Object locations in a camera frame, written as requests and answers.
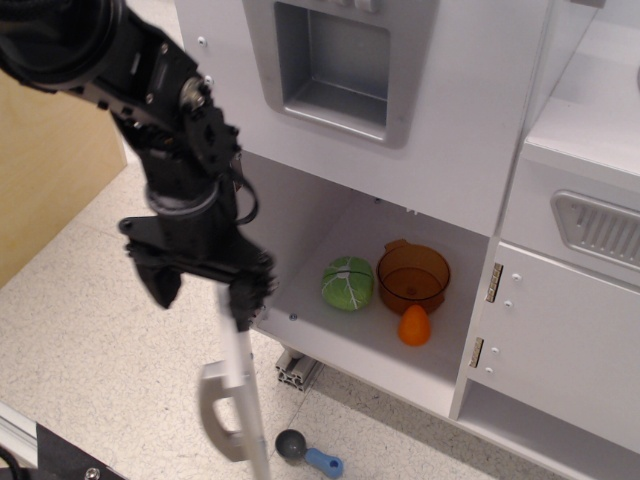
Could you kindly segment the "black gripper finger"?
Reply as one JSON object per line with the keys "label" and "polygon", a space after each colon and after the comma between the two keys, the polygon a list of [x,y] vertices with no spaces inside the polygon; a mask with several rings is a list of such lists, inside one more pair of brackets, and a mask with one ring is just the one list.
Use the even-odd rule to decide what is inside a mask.
{"label": "black gripper finger", "polygon": [[247,332],[272,293],[270,282],[235,279],[229,285],[229,308],[238,332]]}
{"label": "black gripper finger", "polygon": [[131,250],[136,272],[149,295],[163,309],[169,309],[181,287],[181,274],[162,257]]}

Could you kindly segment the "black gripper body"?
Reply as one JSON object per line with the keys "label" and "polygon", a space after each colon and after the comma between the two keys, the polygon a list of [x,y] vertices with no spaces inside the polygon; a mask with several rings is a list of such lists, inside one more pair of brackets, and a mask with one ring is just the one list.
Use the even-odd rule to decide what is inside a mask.
{"label": "black gripper body", "polygon": [[153,216],[128,217],[118,228],[128,238],[126,249],[162,257],[175,271],[230,285],[235,279],[270,282],[274,261],[246,238],[241,228],[253,221],[259,201],[237,216],[236,197],[214,193],[199,205],[166,208],[153,202]]}

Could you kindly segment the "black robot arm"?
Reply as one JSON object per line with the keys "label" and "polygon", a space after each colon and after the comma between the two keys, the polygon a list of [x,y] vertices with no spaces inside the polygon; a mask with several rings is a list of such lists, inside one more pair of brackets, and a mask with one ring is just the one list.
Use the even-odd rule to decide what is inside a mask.
{"label": "black robot arm", "polygon": [[151,215],[119,229],[150,295],[170,306],[186,273],[224,283],[246,331],[271,293],[273,261],[241,234],[238,132],[196,62],[123,1],[5,1],[1,67],[25,87],[111,114],[147,179]]}

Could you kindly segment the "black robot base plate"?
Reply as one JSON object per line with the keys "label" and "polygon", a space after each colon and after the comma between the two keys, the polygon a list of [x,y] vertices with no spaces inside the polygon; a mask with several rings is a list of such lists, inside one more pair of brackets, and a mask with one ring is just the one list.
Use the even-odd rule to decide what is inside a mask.
{"label": "black robot base plate", "polygon": [[2,479],[125,479],[47,427],[37,424],[38,466],[22,466],[1,446]]}

